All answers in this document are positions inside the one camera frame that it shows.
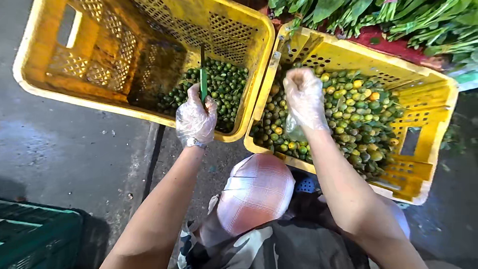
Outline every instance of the plaid cap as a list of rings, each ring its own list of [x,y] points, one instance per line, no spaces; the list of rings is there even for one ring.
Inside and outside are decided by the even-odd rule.
[[[230,235],[280,218],[292,197],[295,180],[276,156],[254,154],[236,164],[222,191],[217,216]]]

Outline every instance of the gloved hand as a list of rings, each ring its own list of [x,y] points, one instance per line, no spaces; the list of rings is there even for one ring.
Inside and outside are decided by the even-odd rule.
[[[296,68],[287,72],[284,89],[289,114],[297,124],[313,130],[329,130],[324,114],[322,82],[310,68]]]
[[[217,103],[206,96],[204,109],[199,98],[199,83],[187,90],[189,99],[176,111],[176,134],[183,146],[205,147],[214,140],[214,128],[217,121]]]

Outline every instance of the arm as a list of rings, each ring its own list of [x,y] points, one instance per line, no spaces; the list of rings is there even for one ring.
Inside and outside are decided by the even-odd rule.
[[[131,218],[102,269],[168,266],[203,156],[204,149],[198,146],[182,151]]]
[[[326,130],[303,128],[330,212],[382,268],[426,268],[389,208],[354,170]]]
[[[217,104],[206,98],[199,84],[188,91],[188,101],[176,112],[176,132],[184,150],[166,176],[131,218],[101,269],[167,268],[181,223],[191,200],[204,146],[214,139]]]
[[[330,212],[344,233],[382,268],[426,268],[389,208],[337,148],[324,115],[322,83],[309,68],[284,79],[291,114],[301,125]]]

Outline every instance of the green calamansi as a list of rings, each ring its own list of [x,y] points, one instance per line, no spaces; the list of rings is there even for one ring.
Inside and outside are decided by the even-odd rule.
[[[236,67],[231,63],[205,59],[207,94],[217,102],[216,130],[230,133],[239,110],[239,104],[247,84],[249,70]],[[188,100],[187,90],[200,81],[200,70],[190,68],[183,75],[179,84],[167,94],[158,94],[158,112],[174,116],[176,109]]]
[[[317,67],[315,74],[323,83],[324,114],[338,149],[361,176],[378,178],[382,167],[392,160],[393,147],[399,144],[390,127],[404,113],[398,98],[379,85],[377,79],[361,75],[360,70],[329,72]],[[279,79],[274,85],[262,119],[251,128],[250,135],[257,145],[270,148],[273,143],[278,154],[312,163],[310,145],[306,141],[290,141],[283,133],[287,99]],[[373,95],[376,92],[380,92],[378,99]]]

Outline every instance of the forearm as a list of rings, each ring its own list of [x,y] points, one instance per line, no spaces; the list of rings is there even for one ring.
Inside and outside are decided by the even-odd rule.
[[[369,231],[364,229],[370,227],[374,235],[402,238],[403,232],[390,210],[343,157],[330,133],[308,128],[304,133],[309,138],[320,187],[337,225],[351,234],[367,234]]]
[[[197,146],[182,151],[171,170],[138,208],[102,267],[126,268],[123,266],[130,261],[138,266],[139,260],[143,268],[167,267],[203,156],[204,149]]]
[[[382,268],[426,268],[390,209],[343,157],[329,131],[303,130],[327,205],[345,234]]]

